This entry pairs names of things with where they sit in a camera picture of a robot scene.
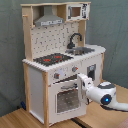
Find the stove knob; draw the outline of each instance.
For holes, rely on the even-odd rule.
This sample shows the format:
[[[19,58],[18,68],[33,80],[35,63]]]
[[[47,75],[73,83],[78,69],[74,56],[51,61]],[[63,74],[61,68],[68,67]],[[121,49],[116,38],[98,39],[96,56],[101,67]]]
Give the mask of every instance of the stove knob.
[[[72,71],[75,72],[78,68],[77,67],[73,67]]]
[[[58,74],[58,73],[55,73],[55,74],[54,74],[54,78],[55,78],[55,79],[59,79],[59,74]]]

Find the faucet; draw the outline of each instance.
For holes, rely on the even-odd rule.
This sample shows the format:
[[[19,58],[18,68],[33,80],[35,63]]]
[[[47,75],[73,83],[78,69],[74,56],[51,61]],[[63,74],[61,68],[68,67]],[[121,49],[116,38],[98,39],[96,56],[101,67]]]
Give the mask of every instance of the faucet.
[[[67,45],[68,49],[72,49],[73,47],[75,47],[75,44],[73,44],[72,39],[75,35],[79,35],[80,36],[80,41],[82,41],[82,35],[80,33],[74,33],[71,38],[70,38],[70,43]]]

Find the wooden table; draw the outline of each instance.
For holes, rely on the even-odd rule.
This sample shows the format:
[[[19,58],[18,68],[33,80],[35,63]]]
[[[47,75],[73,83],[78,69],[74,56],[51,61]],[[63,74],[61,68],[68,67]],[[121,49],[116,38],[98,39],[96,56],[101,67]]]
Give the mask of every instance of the wooden table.
[[[118,85],[116,85],[116,89],[117,101],[128,103],[128,89]],[[75,119],[87,128],[116,128],[126,118],[128,118],[128,112],[107,111],[102,109],[99,104],[91,102],[87,106],[87,114]]]
[[[44,128],[37,119],[23,109],[0,118],[0,128]],[[71,120],[54,124],[50,128],[81,128]]]

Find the wooden play kitchen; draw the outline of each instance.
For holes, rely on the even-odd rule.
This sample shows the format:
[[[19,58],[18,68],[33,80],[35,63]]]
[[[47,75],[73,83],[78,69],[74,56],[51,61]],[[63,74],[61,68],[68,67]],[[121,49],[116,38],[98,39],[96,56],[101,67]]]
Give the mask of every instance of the wooden play kitchen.
[[[22,4],[26,107],[46,128],[86,114],[77,74],[98,86],[105,49],[85,44],[90,2]]]

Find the wall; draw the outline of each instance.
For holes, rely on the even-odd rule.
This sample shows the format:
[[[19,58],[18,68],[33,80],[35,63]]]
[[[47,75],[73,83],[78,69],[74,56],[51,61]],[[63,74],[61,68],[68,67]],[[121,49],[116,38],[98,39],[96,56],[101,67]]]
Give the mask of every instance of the wall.
[[[31,31],[33,57],[66,50],[73,33],[78,33],[79,22],[63,23],[50,26],[35,27]],[[73,37],[73,43],[78,46],[78,35]]]
[[[128,1],[89,1],[92,4],[90,20],[87,21],[86,43],[100,45],[107,50],[103,79],[128,88]],[[20,4],[42,2],[67,1],[0,1],[0,116],[15,110],[21,101],[25,101],[22,66],[25,55]]]

